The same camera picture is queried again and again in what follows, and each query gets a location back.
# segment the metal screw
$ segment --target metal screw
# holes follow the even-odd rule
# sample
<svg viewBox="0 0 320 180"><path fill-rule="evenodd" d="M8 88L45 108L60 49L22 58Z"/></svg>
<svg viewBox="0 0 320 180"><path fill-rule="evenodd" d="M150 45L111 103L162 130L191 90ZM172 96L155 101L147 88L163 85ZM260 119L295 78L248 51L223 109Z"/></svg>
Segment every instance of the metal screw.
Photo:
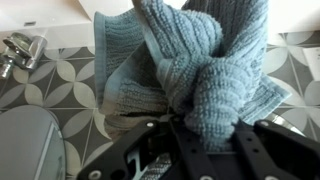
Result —
<svg viewBox="0 0 320 180"><path fill-rule="evenodd" d="M267 176L265 178L265 180L279 180L277 177L274 177L274 176Z"/></svg>
<svg viewBox="0 0 320 180"><path fill-rule="evenodd" d="M148 126L148 127L153 127L154 124L153 124L152 122L149 122L149 123L147 123L147 126Z"/></svg>
<svg viewBox="0 0 320 180"><path fill-rule="evenodd" d="M262 121L261 124L264 125L264 126L269 126L269 123L266 122L266 121Z"/></svg>
<svg viewBox="0 0 320 180"><path fill-rule="evenodd" d="M101 178L101 171L95 170L89 174L89 180L99 180Z"/></svg>
<svg viewBox="0 0 320 180"><path fill-rule="evenodd" d="M200 180L214 180L211 176L201 176Z"/></svg>

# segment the gray toilet lid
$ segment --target gray toilet lid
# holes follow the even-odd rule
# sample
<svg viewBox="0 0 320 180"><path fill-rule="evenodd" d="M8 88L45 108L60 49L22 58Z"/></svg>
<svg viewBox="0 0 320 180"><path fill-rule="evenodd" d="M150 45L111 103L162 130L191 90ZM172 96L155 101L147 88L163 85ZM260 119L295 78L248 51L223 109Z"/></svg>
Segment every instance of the gray toilet lid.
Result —
<svg viewBox="0 0 320 180"><path fill-rule="evenodd" d="M0 114L0 179L34 179L56 117L32 105Z"/></svg>

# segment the textured towel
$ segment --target textured towel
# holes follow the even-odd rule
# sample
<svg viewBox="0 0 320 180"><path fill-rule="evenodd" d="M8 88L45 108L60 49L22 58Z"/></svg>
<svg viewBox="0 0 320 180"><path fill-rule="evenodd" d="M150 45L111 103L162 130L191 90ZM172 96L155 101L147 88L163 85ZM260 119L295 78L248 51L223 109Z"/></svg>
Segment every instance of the textured towel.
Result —
<svg viewBox="0 0 320 180"><path fill-rule="evenodd" d="M95 16L98 103L107 121L119 117L117 127L157 118L169 104L207 151L223 151L239 118L253 123L288 96L261 73L266 0L188 1L183 7L211 16L161 0L134 5L117 17Z"/></svg>

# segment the tiled floor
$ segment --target tiled floor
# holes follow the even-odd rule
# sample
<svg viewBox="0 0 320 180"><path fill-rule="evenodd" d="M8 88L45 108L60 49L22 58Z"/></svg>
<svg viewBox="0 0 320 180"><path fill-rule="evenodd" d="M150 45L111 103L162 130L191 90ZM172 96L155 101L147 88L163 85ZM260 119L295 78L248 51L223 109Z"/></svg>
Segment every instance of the tiled floor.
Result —
<svg viewBox="0 0 320 180"><path fill-rule="evenodd" d="M302 53L316 46L320 32L270 36L263 71L292 93L275 113L320 140L320 82L312 80ZM68 179L112 144L96 108L93 76L94 48L84 47L46 51L34 73L16 68L8 81L0 81L0 110L34 104L58 117Z"/></svg>

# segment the blue towel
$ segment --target blue towel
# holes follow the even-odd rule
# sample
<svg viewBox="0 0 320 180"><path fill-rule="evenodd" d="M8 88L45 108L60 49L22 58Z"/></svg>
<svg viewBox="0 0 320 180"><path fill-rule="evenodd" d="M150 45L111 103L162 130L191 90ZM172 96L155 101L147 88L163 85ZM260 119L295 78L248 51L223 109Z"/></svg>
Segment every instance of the blue towel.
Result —
<svg viewBox="0 0 320 180"><path fill-rule="evenodd" d="M120 16L95 16L96 89L109 124L129 129L170 106L207 151L226 151L239 119L252 124L289 96L261 72L267 0L183 6L196 11L133 2Z"/></svg>

